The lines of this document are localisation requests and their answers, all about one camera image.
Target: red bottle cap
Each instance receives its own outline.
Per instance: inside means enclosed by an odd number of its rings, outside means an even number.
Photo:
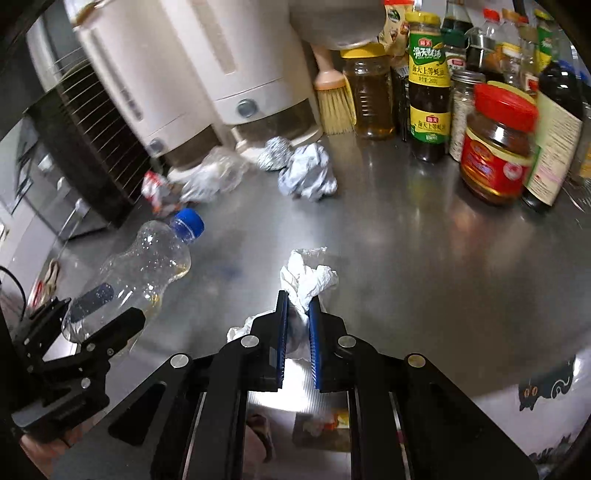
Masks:
[[[499,15],[499,12],[495,11],[495,10],[491,10],[490,8],[485,8],[482,10],[482,13],[484,15],[484,18],[486,18],[487,20],[492,20],[493,22],[500,22],[501,21],[501,16]]]
[[[538,119],[535,105],[516,93],[480,83],[474,87],[475,106],[482,115],[509,128],[533,132]]]

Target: brush bristles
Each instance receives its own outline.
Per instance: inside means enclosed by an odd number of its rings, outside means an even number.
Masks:
[[[334,135],[353,131],[345,87],[318,90],[318,104],[324,133]]]

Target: crumpled aluminum foil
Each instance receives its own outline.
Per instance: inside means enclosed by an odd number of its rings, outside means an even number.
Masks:
[[[261,170],[281,170],[288,165],[292,154],[293,150],[288,139],[273,137],[265,143],[265,148],[256,164]]]

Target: screw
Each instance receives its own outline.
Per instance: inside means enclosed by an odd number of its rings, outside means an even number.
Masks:
[[[254,346],[258,345],[258,337],[254,336],[254,335],[246,335],[244,337],[242,337],[242,340],[240,340],[240,343],[242,344],[242,346],[244,348],[252,348]]]
[[[426,363],[427,361],[425,360],[425,357],[423,357],[422,355],[411,355],[408,357],[408,364],[411,367],[422,368],[425,366]]]
[[[356,343],[357,340],[351,337],[351,335],[343,335],[339,338],[339,345],[343,348],[353,348]]]

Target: crumpled tissue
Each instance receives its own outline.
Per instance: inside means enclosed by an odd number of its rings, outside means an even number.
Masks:
[[[288,293],[290,309],[287,316],[287,358],[310,360],[308,310],[313,297],[339,284],[337,273],[324,261],[326,247],[292,250],[287,265],[280,271],[281,289]],[[232,327],[228,331],[228,342],[251,331],[252,322],[273,310],[248,317],[243,327]]]
[[[289,165],[279,174],[278,185],[283,195],[296,194],[309,200],[334,194],[337,183],[326,149],[319,143],[296,148]]]

